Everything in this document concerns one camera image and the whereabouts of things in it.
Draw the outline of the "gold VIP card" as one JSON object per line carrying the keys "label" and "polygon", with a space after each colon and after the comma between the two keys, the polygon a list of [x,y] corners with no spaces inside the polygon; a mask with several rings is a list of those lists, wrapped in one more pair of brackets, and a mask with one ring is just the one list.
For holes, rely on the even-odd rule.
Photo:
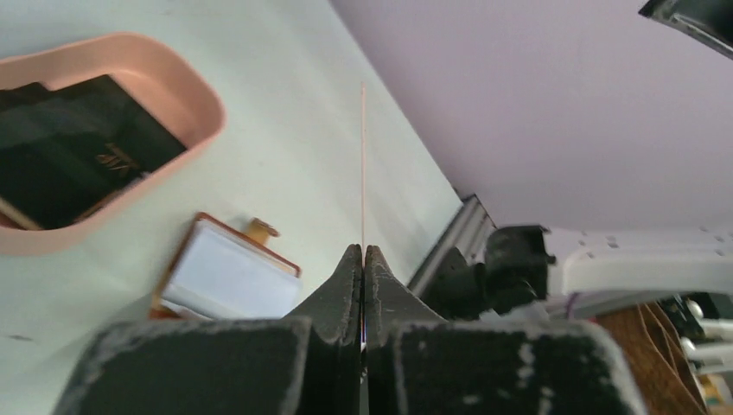
{"label": "gold VIP card", "polygon": [[360,246],[361,265],[366,264],[367,253],[367,90],[360,83]]}

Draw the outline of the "pink oval plastic tray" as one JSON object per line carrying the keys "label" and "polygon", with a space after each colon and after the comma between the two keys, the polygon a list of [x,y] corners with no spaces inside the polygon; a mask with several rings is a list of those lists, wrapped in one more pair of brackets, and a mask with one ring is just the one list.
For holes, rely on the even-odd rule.
{"label": "pink oval plastic tray", "polygon": [[2,59],[2,253],[81,242],[197,157],[224,123],[216,91],[145,35]]}

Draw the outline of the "brown leather card holder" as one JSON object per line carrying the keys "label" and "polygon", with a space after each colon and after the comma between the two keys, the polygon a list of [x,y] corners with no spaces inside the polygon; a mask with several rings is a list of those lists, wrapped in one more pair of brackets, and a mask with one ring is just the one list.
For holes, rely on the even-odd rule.
{"label": "brown leather card holder", "polygon": [[259,218],[239,231],[199,212],[152,292],[151,319],[280,318],[295,306],[301,269],[267,243],[280,233]]}

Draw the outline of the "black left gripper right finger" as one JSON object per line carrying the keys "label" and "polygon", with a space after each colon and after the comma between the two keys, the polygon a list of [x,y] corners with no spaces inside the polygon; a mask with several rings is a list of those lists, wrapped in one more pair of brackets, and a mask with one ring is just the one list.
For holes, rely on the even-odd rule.
{"label": "black left gripper right finger", "polygon": [[449,322],[392,274],[364,264],[373,414],[644,414],[609,333],[591,322]]}

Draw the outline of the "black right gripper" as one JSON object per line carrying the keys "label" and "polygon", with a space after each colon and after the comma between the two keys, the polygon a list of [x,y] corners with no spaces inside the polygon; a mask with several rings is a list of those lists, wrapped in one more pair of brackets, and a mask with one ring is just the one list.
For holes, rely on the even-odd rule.
{"label": "black right gripper", "polygon": [[639,15],[732,59],[732,0],[650,0]]}

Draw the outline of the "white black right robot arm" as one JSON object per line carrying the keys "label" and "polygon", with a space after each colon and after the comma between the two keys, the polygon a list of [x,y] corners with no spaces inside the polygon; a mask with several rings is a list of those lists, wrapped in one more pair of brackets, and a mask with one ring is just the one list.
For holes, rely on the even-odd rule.
{"label": "white black right robot arm", "polygon": [[442,117],[551,298],[732,291],[732,4],[489,1]]}

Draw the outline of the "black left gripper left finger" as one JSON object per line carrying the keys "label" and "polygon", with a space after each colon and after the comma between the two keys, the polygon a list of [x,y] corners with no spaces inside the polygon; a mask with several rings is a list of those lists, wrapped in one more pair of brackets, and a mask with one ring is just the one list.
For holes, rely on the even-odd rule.
{"label": "black left gripper left finger", "polygon": [[99,332],[57,414],[356,414],[362,251],[280,319],[122,322]]}

